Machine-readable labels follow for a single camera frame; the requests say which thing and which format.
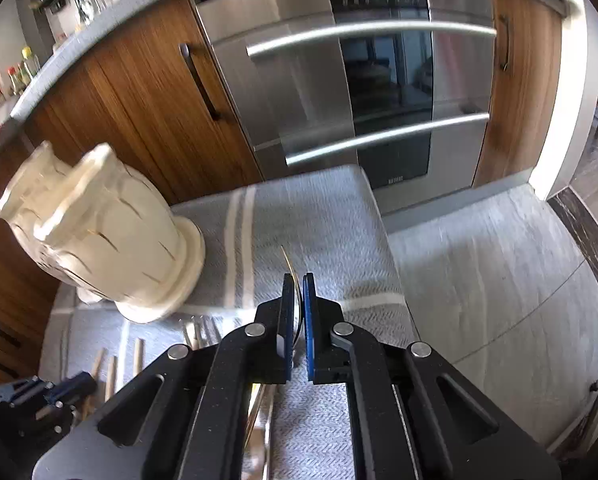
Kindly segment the cream floral ceramic utensil holder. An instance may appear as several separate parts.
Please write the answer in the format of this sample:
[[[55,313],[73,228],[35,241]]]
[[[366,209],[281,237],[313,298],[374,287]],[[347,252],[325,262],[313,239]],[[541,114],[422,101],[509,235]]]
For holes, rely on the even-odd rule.
[[[134,323],[179,310],[205,263],[200,228],[107,143],[69,166],[42,142],[8,182],[0,219],[40,269]]]

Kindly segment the stainless steel oven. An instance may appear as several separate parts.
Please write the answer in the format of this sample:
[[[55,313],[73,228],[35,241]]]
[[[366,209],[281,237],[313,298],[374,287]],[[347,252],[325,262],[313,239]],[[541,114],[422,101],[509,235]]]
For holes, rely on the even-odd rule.
[[[357,165],[382,212],[474,182],[492,0],[208,0],[198,15],[266,179]]]

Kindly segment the gold fork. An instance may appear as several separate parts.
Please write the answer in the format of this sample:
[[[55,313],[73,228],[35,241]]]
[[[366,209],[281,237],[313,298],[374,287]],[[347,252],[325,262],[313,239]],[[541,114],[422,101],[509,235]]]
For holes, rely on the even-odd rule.
[[[287,271],[293,278],[293,349],[296,349],[305,321],[303,296],[299,275],[284,247],[281,252]],[[270,479],[273,437],[273,415],[276,396],[275,385],[255,384],[251,388],[248,408],[246,443],[244,446],[245,465],[242,479]]]

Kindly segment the grey striped cloth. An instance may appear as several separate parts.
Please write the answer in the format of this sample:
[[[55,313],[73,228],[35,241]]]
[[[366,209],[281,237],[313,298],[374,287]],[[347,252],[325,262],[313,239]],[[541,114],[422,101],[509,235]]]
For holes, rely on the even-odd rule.
[[[37,479],[238,479],[251,388],[275,385],[272,479],[386,478],[410,469],[381,452],[378,426],[400,415],[381,351],[414,339],[369,182],[355,166],[264,182],[171,209],[205,240],[200,278],[179,310],[134,323],[116,304],[53,310],[42,353],[51,370],[85,372],[105,348],[117,357],[112,398],[34,466]],[[315,379],[305,324],[289,382],[276,351],[288,273],[314,275]],[[181,320],[208,315],[221,341],[192,350]],[[136,338],[143,369],[132,376]]]

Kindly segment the wooden chopstick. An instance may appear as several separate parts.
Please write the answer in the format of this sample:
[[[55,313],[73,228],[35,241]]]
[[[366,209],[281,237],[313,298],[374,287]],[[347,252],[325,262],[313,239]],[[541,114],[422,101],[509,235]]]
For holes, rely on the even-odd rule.
[[[136,338],[133,348],[132,376],[138,376],[143,369],[144,340]]]
[[[106,354],[105,348],[101,348],[100,350],[98,350],[98,353],[96,353],[93,365],[91,367],[91,376],[94,379],[96,389],[98,388],[98,377],[100,377],[100,371],[101,371],[102,362],[104,360],[105,354]],[[96,389],[84,401],[83,410],[82,410],[82,419],[83,420],[86,420],[89,417],[89,415],[92,413]]]
[[[117,371],[117,357],[111,356],[108,360],[108,366],[107,366],[104,402],[108,402],[115,393],[116,371]]]

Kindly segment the silver fork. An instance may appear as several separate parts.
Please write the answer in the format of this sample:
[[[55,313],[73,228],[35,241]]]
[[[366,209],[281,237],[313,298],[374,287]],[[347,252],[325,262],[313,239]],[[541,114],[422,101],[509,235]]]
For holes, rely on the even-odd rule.
[[[181,320],[185,344],[192,350],[214,346],[221,341],[220,330],[214,318],[208,315],[192,315]]]

